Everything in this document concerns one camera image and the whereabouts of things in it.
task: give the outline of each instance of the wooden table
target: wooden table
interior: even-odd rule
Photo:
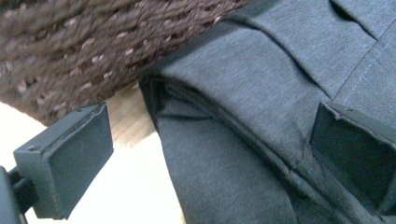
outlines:
[[[69,220],[61,222],[184,223],[140,90],[128,86],[106,102],[115,152]],[[12,151],[46,127],[3,104],[0,124],[0,165],[9,170],[15,166]],[[33,209],[26,216],[30,224],[55,223],[37,219]]]

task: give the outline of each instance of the gray fabric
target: gray fabric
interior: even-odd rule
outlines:
[[[396,31],[378,4],[256,1],[146,71],[141,88],[189,222],[384,222],[307,144],[320,101],[395,127]],[[387,29],[363,27],[367,8]]]

